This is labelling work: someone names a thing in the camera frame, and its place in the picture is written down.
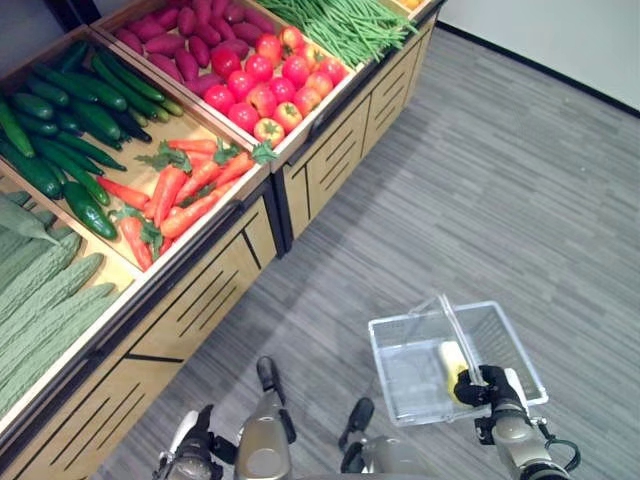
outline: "yellow object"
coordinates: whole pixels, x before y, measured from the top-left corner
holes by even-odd
[[[460,350],[458,342],[442,342],[439,347],[439,352],[442,364],[447,370],[447,390],[449,391],[449,396],[455,402],[458,402],[455,393],[453,393],[453,389],[456,383],[458,383],[458,374],[468,370],[469,365],[467,365],[464,355],[462,355],[462,350]]]

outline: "tomato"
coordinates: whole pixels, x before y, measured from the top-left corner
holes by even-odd
[[[284,128],[270,118],[263,118],[253,127],[253,136],[260,142],[269,140],[271,148],[275,148],[284,139]]]
[[[291,131],[300,125],[302,122],[302,114],[298,107],[291,102],[284,102],[278,105],[276,113],[273,114],[273,119],[278,122],[284,128],[284,131],[289,134]]]
[[[282,57],[289,58],[294,55],[300,47],[304,45],[302,32],[296,27],[284,27],[278,35],[282,45]]]
[[[296,87],[291,80],[284,77],[276,77],[269,82],[269,88],[275,94],[278,103],[290,102],[296,94]]]
[[[273,77],[271,60],[257,53],[247,59],[244,69],[247,73],[253,75],[257,82],[268,82]]]
[[[282,76],[291,80],[296,88],[304,85],[310,73],[306,60],[298,55],[287,58],[282,67]]]
[[[310,43],[304,44],[296,53],[307,61],[307,66],[311,72],[318,70],[320,63],[326,58],[319,47]]]
[[[254,87],[249,92],[247,103],[257,110],[261,118],[273,115],[278,105],[275,94],[264,83]]]
[[[293,103],[296,104],[303,117],[306,117],[311,111],[320,105],[322,97],[311,87],[302,87],[293,97]]]
[[[225,115],[229,112],[231,106],[236,103],[231,90],[224,85],[214,85],[209,88],[204,94],[204,101]]]
[[[338,85],[347,76],[347,69],[335,58],[326,58],[318,67],[319,72],[326,73],[331,78],[333,86]]]
[[[329,95],[333,90],[333,82],[331,82],[329,75],[324,72],[316,72],[309,75],[304,86],[313,88],[322,98]]]
[[[270,33],[263,34],[256,42],[256,53],[267,57],[271,60],[273,68],[276,68],[282,58],[282,45],[280,45],[280,40]]]
[[[227,47],[216,48],[211,52],[211,68],[225,80],[231,72],[242,69],[240,57]]]
[[[253,78],[253,75],[250,73],[236,70],[229,75],[227,86],[229,90],[231,90],[231,93],[233,93],[236,102],[244,102],[247,94],[256,86],[256,79]]]
[[[248,103],[236,103],[229,109],[229,119],[243,130],[253,133],[253,127],[260,120],[260,115]]]

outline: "cucumber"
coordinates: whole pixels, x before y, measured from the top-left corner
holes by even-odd
[[[58,133],[58,126],[55,123],[44,122],[22,112],[15,112],[15,115],[20,126],[27,132],[37,133],[46,137],[51,137]]]
[[[41,159],[25,157],[2,138],[0,138],[0,154],[13,165],[20,175],[44,195],[53,199],[62,197],[62,185],[53,173],[43,168],[44,163]]]
[[[37,75],[47,80],[49,83],[54,84],[58,88],[61,88],[72,97],[79,98],[85,102],[98,101],[98,97],[87,90],[83,85],[79,85],[71,80],[65,73],[56,72],[41,63],[34,65],[33,70]]]
[[[142,114],[146,117],[156,118],[158,116],[158,114],[156,113],[155,104],[139,95],[138,92],[130,88],[127,84],[116,77],[111,72],[111,70],[107,68],[107,66],[98,55],[94,55],[91,59],[91,66],[105,82],[109,83],[109,85],[115,88],[122,94],[124,98],[127,99],[127,103],[131,107],[142,112]]]
[[[75,82],[84,84],[87,89],[98,97],[98,102],[102,105],[118,112],[123,112],[127,109],[127,100],[108,83],[85,73],[68,73],[67,75]]]
[[[87,189],[75,182],[67,182],[62,186],[64,198],[82,223],[90,230],[107,240],[115,240],[118,236],[111,220],[102,211]]]
[[[91,157],[93,160],[105,167],[115,168],[116,170],[122,170],[123,172],[127,171],[127,167],[120,165],[110,155],[81,138],[76,138],[73,135],[69,135],[67,132],[60,132],[57,139],[65,145],[75,148],[79,152]]]
[[[8,349],[18,336],[35,338],[41,328],[38,318],[60,302],[76,293],[96,272],[104,255],[92,253],[73,262],[55,277],[42,285],[4,322],[0,335],[0,365],[14,365],[24,360],[24,350]]]
[[[59,148],[54,142],[43,137],[34,136],[33,143],[47,160],[61,167],[65,172],[82,183],[91,192],[91,195],[102,205],[109,205],[109,194],[102,188],[94,178],[82,167],[71,160],[66,152]]]
[[[0,93],[0,127],[4,130],[9,141],[18,149],[18,151],[25,157],[33,157],[36,152],[31,146],[29,137],[20,125],[16,118],[13,116],[13,112],[6,100]]]
[[[58,70],[66,73],[72,70],[77,70],[82,65],[84,57],[89,51],[89,44],[84,40],[77,41],[64,53],[64,56],[58,63]]]
[[[181,117],[182,115],[184,115],[184,110],[182,109],[182,107],[168,98],[165,98],[164,102],[160,103],[160,106],[162,106],[174,117]]]
[[[100,105],[94,105],[71,99],[71,110],[82,124],[93,125],[112,140],[120,138],[120,127]]]
[[[66,107],[69,105],[69,95],[67,92],[55,85],[43,82],[33,74],[30,74],[27,77],[26,84],[27,87],[29,87],[29,90],[31,90],[35,95],[48,100],[57,107]]]
[[[107,68],[116,75],[116,77],[120,78],[120,80],[125,82],[143,97],[146,97],[154,102],[165,101],[165,96],[162,92],[144,82],[133,72],[122,66],[120,61],[116,59],[111,53],[101,49],[98,50],[97,54],[100,56],[100,59],[104,62]]]
[[[75,135],[77,137],[84,133],[84,129],[80,125],[80,122],[68,113],[57,111],[55,118],[60,130],[69,132],[71,135]]]
[[[62,240],[73,230],[69,227],[56,228],[49,232],[51,238]],[[53,245],[46,240],[32,240],[18,248],[13,255],[8,256],[0,263],[0,294],[9,286],[13,279],[16,278],[24,269],[40,255],[43,255]]]
[[[115,113],[113,118],[118,122],[118,125],[122,127],[122,130],[132,137],[142,140],[145,143],[151,143],[153,141],[151,135],[140,128],[138,122],[136,122],[135,118],[133,118],[129,112]]]

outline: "produce bin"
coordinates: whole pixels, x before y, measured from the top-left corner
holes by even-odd
[[[272,14],[269,10],[264,9],[259,4],[252,0],[236,0],[236,3],[247,6],[249,8],[253,8],[259,12],[261,12],[265,17],[267,17],[275,27],[276,34],[288,24],[284,22],[282,19],[278,18],[276,15]],[[113,42],[115,46],[118,47],[119,54],[123,56],[129,56],[135,61],[140,62],[142,65],[146,66],[150,71],[153,72],[157,77],[165,80],[168,84],[170,84],[172,88],[172,92],[179,98],[188,99],[190,102],[193,102],[198,107],[202,109],[202,111],[208,115],[212,121],[220,124],[221,129],[231,136],[234,140],[236,140],[240,145],[245,148],[251,148],[252,145],[258,144],[258,140],[249,132],[244,131],[240,127],[238,127],[235,123],[233,123],[229,118],[227,118],[222,113],[218,112],[213,107],[209,106],[202,98],[198,97],[195,93],[191,92],[184,85],[181,85],[176,80],[171,78],[165,72],[161,71],[157,67],[155,67],[149,60],[144,58],[142,55],[139,55],[134,50],[129,48],[125,43],[119,41],[114,34],[118,31],[118,29],[124,27],[131,21],[140,19],[141,17],[154,12],[158,9],[165,7],[167,4],[166,0],[140,0],[137,2],[133,2],[130,5],[127,5],[120,10],[117,10],[113,14],[103,17],[100,20],[94,22],[91,25],[96,32],[103,35],[106,39]],[[310,39],[305,37],[305,40],[317,46]],[[324,53],[324,55],[331,57],[326,50],[322,47],[317,48]],[[254,53],[255,50],[253,48],[250,49],[249,55]],[[276,69],[276,72],[280,71],[281,65]],[[304,118],[302,123],[300,123],[289,135],[287,135],[284,141],[278,145],[274,151],[275,153],[282,159],[286,159],[293,152],[298,149],[302,143],[307,139],[314,123],[316,123],[319,119],[321,120],[322,116],[326,113],[326,111],[330,108],[331,105],[339,102],[342,97],[343,92],[349,85],[349,83],[353,80],[356,71],[353,69],[348,69],[347,76],[340,82],[339,85],[335,86],[335,88],[331,91],[331,93],[322,100],[322,103],[315,108],[308,116]],[[211,67],[207,67],[207,69],[201,69],[201,73],[209,73],[211,72]]]
[[[0,80],[3,91],[14,91],[33,63],[56,60],[79,39],[110,47],[103,37],[80,27]],[[161,79],[124,61],[141,78],[170,92]],[[108,178],[150,194],[157,173],[143,168],[134,157],[155,152],[165,135],[217,136],[228,143],[228,137],[199,109],[172,98],[181,104],[184,115],[171,117],[166,124],[150,124],[148,131],[154,138],[150,145],[133,141],[121,152],[110,151],[128,171],[109,169]],[[94,143],[86,134],[83,138]],[[3,158],[0,175],[2,191],[26,190],[38,208],[53,212],[82,237],[78,258],[92,252],[105,255],[103,266],[87,286],[112,281],[120,293],[0,419],[0,478],[87,478],[276,253],[282,252],[269,167],[256,165],[245,173],[144,272],[123,241],[97,236],[65,201],[45,197]],[[112,198],[108,208],[121,206]]]

